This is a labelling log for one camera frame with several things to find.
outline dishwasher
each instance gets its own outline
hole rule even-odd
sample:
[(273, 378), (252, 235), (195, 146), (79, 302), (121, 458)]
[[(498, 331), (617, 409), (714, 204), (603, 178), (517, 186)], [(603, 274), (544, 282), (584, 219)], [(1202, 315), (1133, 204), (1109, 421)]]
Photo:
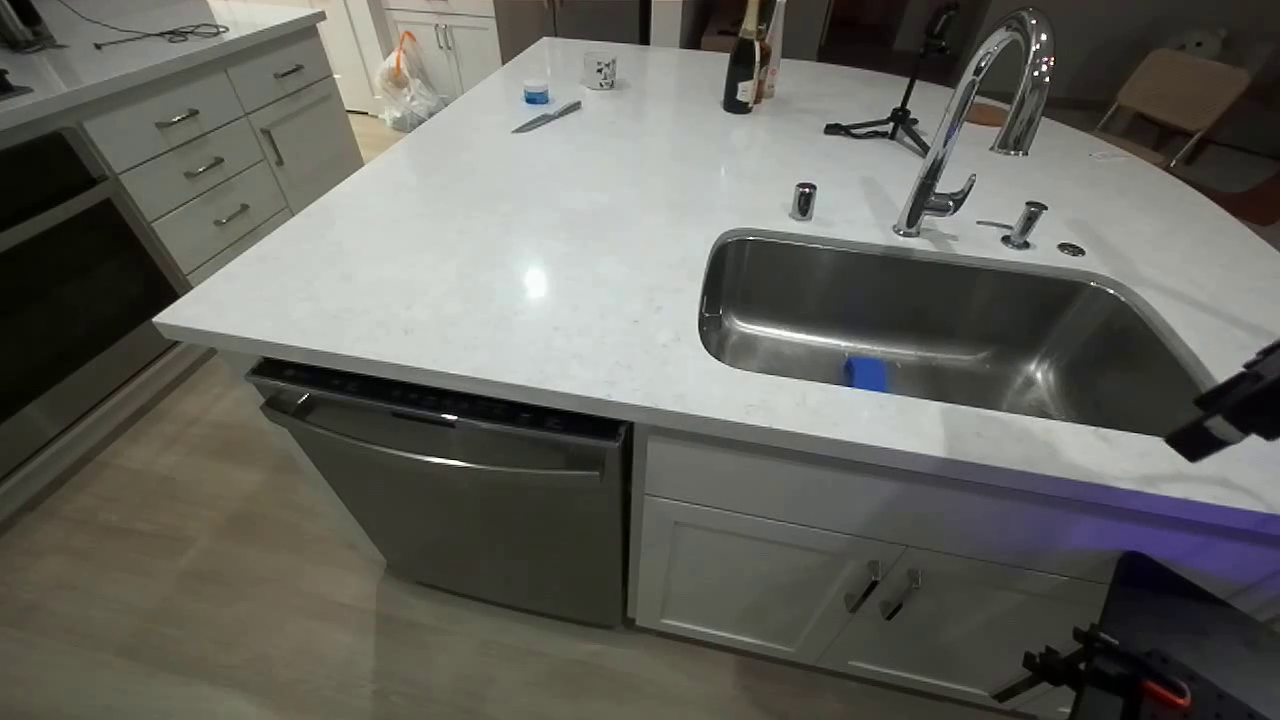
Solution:
[(627, 422), (279, 360), (252, 383), (395, 577), (625, 621)]

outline kitchen island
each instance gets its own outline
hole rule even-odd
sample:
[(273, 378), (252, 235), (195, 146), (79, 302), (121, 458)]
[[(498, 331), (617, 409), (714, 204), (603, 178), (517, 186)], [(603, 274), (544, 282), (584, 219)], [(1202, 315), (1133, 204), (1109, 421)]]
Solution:
[[(622, 90), (579, 87), (588, 52), (622, 61)], [(549, 78), (558, 100), (579, 96), (584, 113), (513, 134), (534, 114), (520, 105), (526, 78)], [(912, 654), (846, 664), (840, 653), (869, 639), (865, 627), (837, 621), (851, 617), (840, 596), (865, 584), (865, 566), (874, 566), (865, 596), (877, 596), (880, 566), (896, 563), (912, 577), (909, 586), (922, 566), (1041, 591), (1054, 578), (1038, 572), (1099, 578), (1109, 572), (1099, 555), (1130, 542), (1145, 550), (1164, 542), (1168, 550), (1157, 555), (1185, 559), (1178, 566), (1233, 596), (1280, 572), (1278, 449), (1248, 441), (1192, 467), (1161, 436), (738, 372), (714, 360), (697, 331), (716, 241), (734, 227), (763, 227), (922, 254), (1095, 273), (1152, 302), (1223, 378), (1280, 337), (1271, 312), (1280, 254), (1268, 243), (1173, 176), (1062, 123), (1041, 127), (1029, 160), (986, 151), (992, 132), (969, 127), (943, 185), (975, 173), (975, 194), (961, 215), (905, 241), (893, 219), (922, 160), (896, 143), (847, 143), (822, 132), (829, 120), (893, 106), (896, 75), (785, 63), (782, 96), (757, 114), (725, 114), (719, 78), (725, 55), (716, 52), (544, 41), (155, 322), (173, 340), (234, 356), (275, 356), (638, 422), (634, 577), (639, 584), (634, 617), (648, 627), (806, 664), (851, 672), (912, 664)], [(922, 90), (926, 127), (940, 114), (943, 96), (943, 87)], [(813, 223), (788, 215), (798, 178), (822, 186)], [(1024, 200), (1048, 200), (1038, 227), (1043, 243), (1034, 253), (1012, 253), (1000, 232), (975, 223), (1012, 219)], [(759, 621), (754, 606), (703, 603), (686, 621), (674, 617), (674, 586), (656, 584), (659, 577), (682, 578), (674, 533), (734, 524), (697, 514), (703, 507), (770, 514), (770, 527), (798, 520), (798, 533), (775, 539), (824, 555), (822, 572), (799, 566), (808, 578), (824, 577), (813, 606), (775, 596), (798, 610)], [(1066, 548), (1058, 527), (1071, 527), (1071, 550), (1048, 550)], [(869, 559), (877, 555), (869, 548), (851, 559), (847, 536), (890, 539), (877, 542), (877, 550), (890, 548), (883, 563)], [(986, 563), (916, 563), (916, 548)], [(754, 586), (754, 577), (728, 563), (725, 572)], [(740, 625), (707, 627), (716, 610), (740, 610)], [(1003, 635), (1038, 642), (1038, 631), (1024, 627)], [(986, 677), (961, 672), (943, 690), (964, 697), (975, 684)]]

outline undermount sink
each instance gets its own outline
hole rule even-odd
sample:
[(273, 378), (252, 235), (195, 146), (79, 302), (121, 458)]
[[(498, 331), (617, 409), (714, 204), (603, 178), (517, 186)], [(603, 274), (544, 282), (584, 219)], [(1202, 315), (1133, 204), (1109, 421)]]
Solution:
[(716, 243), (701, 340), (745, 372), (847, 383), (869, 360), (896, 397), (1152, 436), (1214, 383), (1113, 278), (775, 232)]

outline faucet handle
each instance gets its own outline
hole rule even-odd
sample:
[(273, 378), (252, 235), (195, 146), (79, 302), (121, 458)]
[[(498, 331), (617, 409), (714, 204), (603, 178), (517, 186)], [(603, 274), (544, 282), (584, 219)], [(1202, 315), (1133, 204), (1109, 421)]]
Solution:
[(927, 215), (958, 215), (973, 186), (975, 186), (975, 173), (969, 173), (964, 186), (958, 186), (958, 193), (933, 193)]

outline tile floor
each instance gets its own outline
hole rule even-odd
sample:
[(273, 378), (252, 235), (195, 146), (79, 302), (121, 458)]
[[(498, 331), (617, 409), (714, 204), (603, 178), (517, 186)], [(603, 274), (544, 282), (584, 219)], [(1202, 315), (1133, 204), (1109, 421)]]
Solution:
[(222, 360), (0, 536), (0, 714), (992, 720), (399, 584)]

